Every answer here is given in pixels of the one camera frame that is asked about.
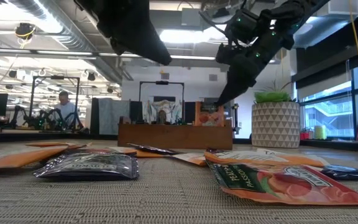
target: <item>potted plant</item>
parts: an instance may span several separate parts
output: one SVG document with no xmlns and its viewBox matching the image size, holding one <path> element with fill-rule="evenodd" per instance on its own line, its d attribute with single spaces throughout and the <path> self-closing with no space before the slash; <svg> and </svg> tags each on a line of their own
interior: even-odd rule
<svg viewBox="0 0 358 224">
<path fill-rule="evenodd" d="M 298 148 L 300 141 L 299 104 L 284 91 L 285 84 L 255 93 L 252 105 L 252 145 Z"/>
</svg>

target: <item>floor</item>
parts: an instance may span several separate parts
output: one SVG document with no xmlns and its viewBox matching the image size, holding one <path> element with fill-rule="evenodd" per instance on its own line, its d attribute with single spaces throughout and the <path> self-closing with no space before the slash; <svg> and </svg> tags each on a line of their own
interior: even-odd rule
<svg viewBox="0 0 358 224">
<path fill-rule="evenodd" d="M 78 143 L 78 144 L 88 144 L 90 142 L 93 145 L 104 147 L 104 146 L 117 146 L 117 141 L 103 141 L 103 140 L 77 140 L 77 139 L 59 139 L 60 142 L 69 142 L 69 143 Z M 5 149 L 21 149 L 24 143 L 26 142 L 9 142 L 9 143 L 0 143 L 0 150 Z M 256 150 L 257 147 L 253 147 L 251 145 L 233 145 L 234 150 Z M 358 152 L 351 151 L 342 151 L 337 149 L 325 149 L 318 147 L 309 147 L 309 146 L 300 146 L 299 149 L 272 149 L 278 152 L 286 152 L 286 153 L 301 153 L 301 154 L 310 154 L 317 155 L 321 157 L 326 157 L 330 159 L 337 159 L 343 161 L 356 161 L 358 162 Z M 183 149 L 183 152 L 200 152 L 199 150 L 191 150 L 191 149 Z"/>
<path fill-rule="evenodd" d="M 116 144 L 93 141 L 94 147 Z M 0 143 L 0 152 L 26 148 L 24 142 Z M 256 148 L 235 145 L 233 149 Z M 316 154 L 332 164 L 358 167 L 358 152 L 313 147 L 273 150 Z M 57 182 L 34 177 L 31 167 L 0 174 L 0 223 L 358 223 L 357 206 L 257 203 L 225 194 L 208 167 L 170 158 L 138 161 L 137 180 Z M 343 184 L 358 192 L 358 181 Z"/>
</svg>

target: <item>white geometric planter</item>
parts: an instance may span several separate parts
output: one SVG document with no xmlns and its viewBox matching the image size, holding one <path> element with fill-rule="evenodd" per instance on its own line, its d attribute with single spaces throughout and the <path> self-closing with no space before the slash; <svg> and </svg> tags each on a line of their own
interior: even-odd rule
<svg viewBox="0 0 358 224">
<path fill-rule="evenodd" d="M 252 105 L 252 145 L 298 148 L 299 120 L 298 103 L 271 102 Z"/>
</svg>

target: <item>man in white shirt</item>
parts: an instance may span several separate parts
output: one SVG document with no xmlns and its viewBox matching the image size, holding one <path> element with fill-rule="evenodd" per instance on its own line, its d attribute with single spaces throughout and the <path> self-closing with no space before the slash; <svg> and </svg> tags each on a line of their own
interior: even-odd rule
<svg viewBox="0 0 358 224">
<path fill-rule="evenodd" d="M 70 113 L 75 112 L 75 105 L 68 99 L 68 92 L 61 91 L 59 93 L 59 100 L 60 103 L 57 104 L 55 108 L 60 109 L 63 119 L 65 119 Z M 67 119 L 68 124 L 71 124 L 73 119 L 74 115 L 70 116 L 70 118 Z"/>
</svg>

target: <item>wooden desk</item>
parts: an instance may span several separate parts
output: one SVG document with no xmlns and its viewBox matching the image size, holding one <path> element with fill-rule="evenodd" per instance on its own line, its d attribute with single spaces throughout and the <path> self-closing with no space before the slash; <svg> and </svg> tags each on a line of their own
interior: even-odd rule
<svg viewBox="0 0 358 224">
<path fill-rule="evenodd" d="M 143 144 L 165 149 L 225 149 L 233 146 L 230 126 L 199 127 L 184 125 L 120 124 L 118 146 Z"/>
</svg>

